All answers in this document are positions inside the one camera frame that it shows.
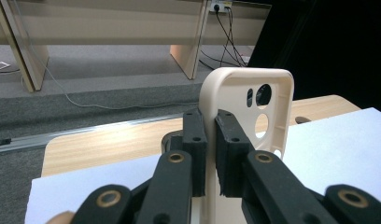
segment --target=brass insert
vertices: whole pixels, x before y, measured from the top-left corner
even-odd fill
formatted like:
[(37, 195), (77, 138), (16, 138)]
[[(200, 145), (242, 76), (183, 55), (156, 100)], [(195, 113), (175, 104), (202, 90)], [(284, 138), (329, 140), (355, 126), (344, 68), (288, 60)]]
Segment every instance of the brass insert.
[(368, 201), (355, 190), (341, 189), (338, 192), (339, 198), (354, 207), (365, 208), (368, 207)]
[(255, 160), (260, 162), (271, 162), (273, 161), (273, 158), (267, 154), (258, 153), (257, 155), (255, 155)]
[(110, 207), (120, 201), (120, 193), (116, 190), (107, 190), (97, 198), (97, 205), (100, 207)]
[(179, 153), (173, 153), (168, 157), (168, 160), (170, 162), (182, 162), (184, 161), (184, 159), (185, 159), (184, 156)]

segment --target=black cable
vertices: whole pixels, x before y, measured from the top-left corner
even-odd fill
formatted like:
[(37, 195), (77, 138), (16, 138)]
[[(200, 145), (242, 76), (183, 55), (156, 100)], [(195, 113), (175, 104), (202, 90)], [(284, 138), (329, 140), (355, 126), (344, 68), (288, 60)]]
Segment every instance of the black cable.
[(223, 24), (222, 24), (222, 22), (220, 21), (218, 12), (216, 12), (216, 16), (217, 16), (218, 22), (219, 22), (219, 24), (220, 24), (220, 27), (222, 27), (223, 32), (225, 33), (225, 35), (226, 35), (226, 37), (228, 38), (229, 42), (231, 42), (231, 44), (232, 44), (232, 46), (233, 46), (234, 53), (237, 53), (237, 54), (240, 56), (240, 59), (243, 61), (243, 59), (241, 58), (240, 53), (238, 52), (237, 48), (234, 46), (234, 43), (233, 43), (232, 40), (229, 38), (228, 33), (227, 33), (226, 30), (225, 30), (225, 27), (223, 27)]
[[(233, 25), (233, 12), (232, 12), (232, 8), (231, 7), (228, 7), (228, 12), (229, 12), (229, 17), (230, 17), (230, 20), (232, 22), (230, 22), (230, 28), (232, 30), (232, 25)], [(243, 57), (240, 55), (240, 53), (237, 51), (236, 47), (235, 47), (235, 44), (234, 44), (234, 40), (233, 40), (233, 33), (232, 33), (232, 47), (233, 47), (233, 50), (235, 50), (237, 52), (237, 54), (239, 55), (241, 61), (243, 62), (243, 65), (244, 66), (247, 66), (247, 64), (244, 62), (243, 60)]]
[(207, 68), (209, 68), (209, 69), (211, 69), (211, 70), (215, 70), (215, 68), (213, 68), (213, 67), (211, 67), (210, 65), (204, 63), (204, 62), (203, 62), (202, 60), (200, 60), (200, 59), (199, 59), (199, 62), (200, 62), (202, 65), (206, 66)]
[[(215, 59), (215, 58), (212, 58), (212, 57), (206, 55), (206, 54), (203, 52), (202, 49), (201, 49), (200, 51), (203, 53), (203, 55), (205, 55), (205, 57), (207, 57), (207, 58), (209, 58), (209, 59), (211, 59), (211, 60), (214, 60), (214, 61), (216, 61), (216, 62), (221, 62), (221, 61), (218, 60), (218, 59)], [(230, 64), (230, 65), (236, 66), (236, 67), (239, 67), (239, 65), (234, 64), (234, 63), (228, 63), (228, 62), (224, 62), (224, 61), (222, 61), (222, 62), (223, 62), (223, 63), (226, 63), (226, 64)]]
[(239, 62), (239, 60), (237, 58), (237, 54), (236, 54), (237, 49), (234, 46), (234, 40), (233, 40), (233, 32), (232, 32), (233, 14), (232, 14), (232, 9), (230, 7), (227, 7), (227, 9), (228, 9), (228, 14), (229, 14), (229, 31), (230, 31), (229, 37), (231, 37), (231, 34), (232, 34), (232, 47), (233, 47), (233, 51), (234, 51), (234, 56), (236, 56), (236, 60)]
[(225, 55), (225, 52), (227, 51), (227, 52), (229, 53), (229, 55), (231, 55), (231, 57), (232, 57), (232, 58), (239, 64), (239, 67), (241, 67), (242, 64), (240, 64), (240, 62), (239, 62), (239, 60), (238, 60), (238, 58), (237, 58), (237, 55), (235, 54), (234, 49), (233, 49), (233, 52), (234, 52), (234, 56), (235, 56), (236, 58), (234, 58), (234, 57), (232, 56), (232, 54), (227, 50), (227, 48), (228, 48), (228, 43), (229, 43), (229, 41), (231, 40), (231, 39), (230, 39), (231, 37), (232, 37), (232, 42), (233, 42), (232, 22), (233, 22), (233, 17), (231, 17), (231, 13), (229, 12), (229, 38), (226, 39), (226, 44), (225, 44), (225, 46), (223, 46), (223, 47), (225, 48), (225, 50), (224, 50), (223, 53), (222, 53), (222, 58), (221, 58), (221, 59), (223, 59), (223, 56)]

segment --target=black screw hole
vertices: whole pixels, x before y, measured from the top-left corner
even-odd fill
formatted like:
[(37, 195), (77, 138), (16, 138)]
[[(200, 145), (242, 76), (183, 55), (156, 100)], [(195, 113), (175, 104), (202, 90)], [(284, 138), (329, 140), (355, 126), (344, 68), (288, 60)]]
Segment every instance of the black screw hole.
[(351, 194), (351, 193), (347, 193), (347, 194), (345, 194), (345, 197), (346, 197), (349, 201), (351, 201), (351, 202), (353, 202), (353, 203), (360, 203), (360, 202), (361, 202), (361, 199), (359, 198), (359, 196), (354, 195), (354, 194)]

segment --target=gray floor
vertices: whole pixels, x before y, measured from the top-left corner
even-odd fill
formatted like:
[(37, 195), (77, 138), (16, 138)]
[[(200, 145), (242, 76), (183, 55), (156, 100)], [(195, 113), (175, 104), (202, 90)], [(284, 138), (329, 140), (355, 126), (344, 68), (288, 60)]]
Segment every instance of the gray floor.
[[(222, 46), (203, 46), (220, 59)], [(251, 54), (251, 48), (239, 47)], [(219, 67), (204, 55), (201, 60)], [(226, 56), (225, 61), (233, 63)], [(8, 46), (0, 46), (0, 62), (17, 69)], [(0, 138), (18, 138), (133, 119), (183, 113), (196, 105), (106, 110), (77, 104), (126, 107), (196, 103), (211, 70), (201, 64), (188, 80), (169, 53), (169, 46), (49, 46), (48, 69), (41, 91), (29, 93), (19, 72), (0, 76)], [(23, 223), (31, 180), (40, 177), (44, 148), (0, 153), (0, 223)]]

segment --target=wooden table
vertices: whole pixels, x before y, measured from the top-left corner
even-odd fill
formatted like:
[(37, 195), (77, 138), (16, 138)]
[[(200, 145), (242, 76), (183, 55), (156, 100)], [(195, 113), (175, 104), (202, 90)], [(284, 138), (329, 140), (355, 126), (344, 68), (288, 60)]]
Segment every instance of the wooden table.
[[(357, 106), (337, 95), (294, 101), (289, 125), (296, 125), (296, 117), (317, 120), (357, 110), (360, 110)], [(266, 127), (267, 122), (259, 125)], [(162, 138), (178, 130), (182, 130), (182, 119), (122, 125), (57, 137), (46, 146), (42, 176), (161, 153)]]

